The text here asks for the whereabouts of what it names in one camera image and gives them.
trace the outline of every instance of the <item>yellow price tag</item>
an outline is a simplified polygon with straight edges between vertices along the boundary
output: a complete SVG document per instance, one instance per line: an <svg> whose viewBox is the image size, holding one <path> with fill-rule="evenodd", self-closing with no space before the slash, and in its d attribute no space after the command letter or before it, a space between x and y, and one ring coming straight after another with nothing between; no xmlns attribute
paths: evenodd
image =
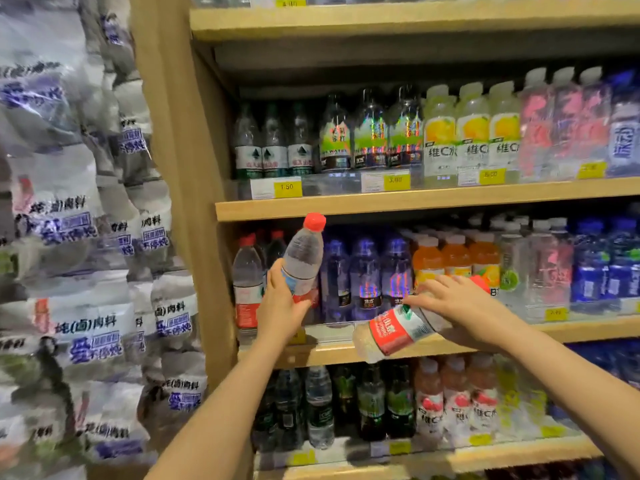
<svg viewBox="0 0 640 480"><path fill-rule="evenodd" d="M293 453L287 459L288 467L303 467L304 465L313 465L316 463L315 450L309 450L302 453Z"/></svg>
<svg viewBox="0 0 640 480"><path fill-rule="evenodd" d="M583 163L578 170L578 180L587 178L604 178L604 172L607 170L607 162Z"/></svg>
<svg viewBox="0 0 640 480"><path fill-rule="evenodd" d="M289 6L307 6L307 0L276 0L276 8Z"/></svg>
<svg viewBox="0 0 640 480"><path fill-rule="evenodd" d="M564 426L541 426L540 433L543 438L559 438L564 436Z"/></svg>
<svg viewBox="0 0 640 480"><path fill-rule="evenodd" d="M307 334L304 328L300 328L289 341L289 345L304 345L307 343Z"/></svg>
<svg viewBox="0 0 640 480"><path fill-rule="evenodd" d="M409 173L402 175L385 175L384 179L385 192L411 190L411 174Z"/></svg>
<svg viewBox="0 0 640 480"><path fill-rule="evenodd" d="M273 194L276 198L302 197L302 182L274 182Z"/></svg>
<svg viewBox="0 0 640 480"><path fill-rule="evenodd" d="M471 444L471 446L487 446L490 445L492 441L493 438L489 433L469 436L469 444Z"/></svg>
<svg viewBox="0 0 640 480"><path fill-rule="evenodd" d="M569 310L564 306L545 310L545 322L566 322L569 320Z"/></svg>
<svg viewBox="0 0 640 480"><path fill-rule="evenodd" d="M506 168L480 170L480 177L478 181L480 182L480 185L502 185L504 183L504 176L506 173Z"/></svg>
<svg viewBox="0 0 640 480"><path fill-rule="evenodd" d="M389 443L389 454L408 455L411 453L411 441L392 441Z"/></svg>

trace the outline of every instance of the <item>person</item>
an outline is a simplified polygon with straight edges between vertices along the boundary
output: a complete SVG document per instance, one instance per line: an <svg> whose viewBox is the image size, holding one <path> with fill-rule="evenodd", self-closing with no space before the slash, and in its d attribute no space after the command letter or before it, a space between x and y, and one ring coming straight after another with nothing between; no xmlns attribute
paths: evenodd
<svg viewBox="0 0 640 480"><path fill-rule="evenodd" d="M268 273L258 308L258 336L160 455L146 480L231 480L274 365L311 303L294 303L282 259ZM523 322L462 276L438 276L428 294L407 296L448 319L446 339L508 355L544 386L622 476L640 478L640 393Z"/></svg>

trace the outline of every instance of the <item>person's left hand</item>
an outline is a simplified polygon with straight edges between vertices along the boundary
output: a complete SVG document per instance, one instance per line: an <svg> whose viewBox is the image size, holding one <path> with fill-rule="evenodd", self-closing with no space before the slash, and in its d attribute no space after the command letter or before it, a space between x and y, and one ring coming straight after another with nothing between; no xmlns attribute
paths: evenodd
<svg viewBox="0 0 640 480"><path fill-rule="evenodd" d="M267 290L258 307L258 338L284 347L296 334L311 307L306 299L293 302L291 291L282 274L283 259L278 259L267 274Z"/></svg>

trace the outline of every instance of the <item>shelf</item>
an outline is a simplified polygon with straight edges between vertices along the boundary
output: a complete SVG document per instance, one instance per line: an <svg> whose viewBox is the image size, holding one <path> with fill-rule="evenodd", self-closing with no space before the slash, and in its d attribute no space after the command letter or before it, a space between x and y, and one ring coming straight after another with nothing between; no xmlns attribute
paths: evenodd
<svg viewBox="0 0 640 480"><path fill-rule="evenodd" d="M254 480L408 480L425 475L462 473L487 468L518 467L551 461L580 460L602 453L586 436L555 438L495 446L461 448L393 456L388 463L375 460L310 465L280 470L258 471Z"/></svg>
<svg viewBox="0 0 640 480"><path fill-rule="evenodd" d="M609 27L639 22L640 3L635 0L481 0L191 10L193 35L207 42Z"/></svg>
<svg viewBox="0 0 640 480"><path fill-rule="evenodd" d="M563 343L640 337L640 315L597 321L569 321L533 326L549 334L558 342ZM239 359L242 359L248 348L249 346L240 347L240 350L238 350ZM397 354L392 355L391 358L448 355L471 351L473 350L449 342L440 335L432 335L404 348ZM290 369L292 367L350 362L362 362L362 359L356 353L353 343L331 342L317 345L288 346L278 359L276 368Z"/></svg>
<svg viewBox="0 0 640 480"><path fill-rule="evenodd" d="M616 197L638 193L640 193L640 177L628 177L271 200L238 200L217 202L216 214L219 222L238 222L302 217L308 212L320 212L326 216L366 214L393 210L446 209L469 205Z"/></svg>

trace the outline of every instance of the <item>person's right hand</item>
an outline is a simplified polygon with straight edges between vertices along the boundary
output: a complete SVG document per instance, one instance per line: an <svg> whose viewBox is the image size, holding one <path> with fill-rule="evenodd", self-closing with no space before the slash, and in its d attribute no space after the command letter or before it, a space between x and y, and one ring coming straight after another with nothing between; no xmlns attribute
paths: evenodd
<svg viewBox="0 0 640 480"><path fill-rule="evenodd" d="M515 334L526 333L528 325L464 276L437 276L423 283L418 292L403 302L432 311L453 325L438 331L445 339L473 349L503 350Z"/></svg>

